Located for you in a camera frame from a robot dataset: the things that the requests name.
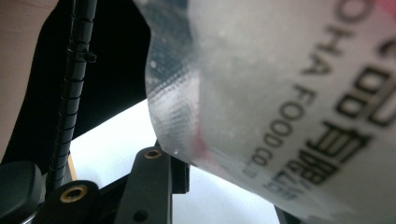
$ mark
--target black lettering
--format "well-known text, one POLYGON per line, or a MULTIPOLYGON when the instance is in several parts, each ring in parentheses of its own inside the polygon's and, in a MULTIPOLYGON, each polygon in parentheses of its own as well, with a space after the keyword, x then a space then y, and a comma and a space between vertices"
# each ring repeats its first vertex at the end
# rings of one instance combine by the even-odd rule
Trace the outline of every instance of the black lettering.
POLYGON ((306 103, 308 105, 311 105, 317 96, 317 94, 314 91, 311 91, 306 87, 303 87, 300 85, 294 85, 293 88, 299 92, 299 94, 298 94, 299 100, 304 101, 305 96, 306 96, 306 103))
POLYGON ((288 136, 292 133, 291 125, 280 119, 274 120, 271 123, 271 130, 280 136, 288 136))
POLYGON ((292 200, 297 197, 297 195, 295 193, 288 192, 287 190, 283 189, 282 187, 280 187, 279 185, 277 185, 273 182, 269 183, 268 185, 263 184, 262 186, 265 189, 268 189, 269 191, 271 191, 272 193, 281 196, 285 200, 292 200))
POLYGON ((387 40, 382 43, 378 49, 378 54, 383 59, 393 59, 396 60, 396 38, 387 40))
POLYGON ((293 191, 295 193, 303 193, 302 190, 293 187, 297 185, 297 182, 285 171, 280 171, 276 176, 274 176, 273 180, 276 183, 287 187, 288 191, 293 191))
POLYGON ((330 174, 318 172, 315 169, 310 169, 309 166, 303 165, 298 161, 289 161, 286 166, 295 174, 299 175, 302 179, 315 185, 322 184, 327 178, 336 172, 336 168, 334 168, 334 171, 330 174))
POLYGON ((254 163, 260 166, 266 166, 268 161, 273 158, 272 152, 266 148, 258 147, 251 157, 254 163))
POLYGON ((352 158, 371 140, 371 136, 359 134, 354 129, 344 129, 327 121, 323 124, 327 128, 325 134, 316 143, 307 141, 306 145, 322 155, 336 158, 341 163, 352 158))
POLYGON ((381 127, 388 127, 396 120, 396 89, 394 88, 370 114, 368 120, 381 127))
POLYGON ((340 0, 335 5, 335 15, 345 23, 357 23, 368 18, 375 6, 373 0, 340 0))
POLYGON ((270 147, 274 147, 274 148, 281 147, 283 144, 283 141, 280 138, 278 138, 277 136, 275 136, 271 133, 267 133, 264 136, 263 140, 264 140, 265 144, 267 144, 270 147))
POLYGON ((388 71, 367 66, 356 79, 355 87, 360 91, 376 94, 387 84, 389 78, 390 73, 388 71))
POLYGON ((337 104, 335 110, 342 115, 355 119, 362 114, 367 102, 361 98, 346 94, 337 104))
POLYGON ((287 102, 280 107, 280 115, 284 119, 297 120, 303 117, 304 109, 299 104, 287 102))
POLYGON ((341 39, 352 37, 352 33, 348 30, 344 30, 335 26, 328 26, 326 31, 332 35, 332 39, 328 44, 318 44, 317 49, 328 52, 334 56, 342 55, 343 51, 341 51, 337 45, 341 39))
POLYGON ((305 165, 308 165, 311 170, 319 174, 332 175, 337 170, 337 167, 334 165, 306 151, 300 150, 299 159, 303 161, 305 165))
POLYGON ((332 71, 330 65, 316 53, 311 54, 309 58, 312 64, 302 71, 304 75, 327 75, 332 71))

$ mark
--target translucent plastic bag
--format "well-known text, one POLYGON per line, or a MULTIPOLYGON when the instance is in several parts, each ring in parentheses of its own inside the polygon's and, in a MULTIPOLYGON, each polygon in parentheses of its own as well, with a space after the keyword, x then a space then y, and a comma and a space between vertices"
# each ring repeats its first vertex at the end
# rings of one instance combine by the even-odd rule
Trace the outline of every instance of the translucent plastic bag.
POLYGON ((163 149, 308 223, 396 223, 391 0, 135 0, 163 149))

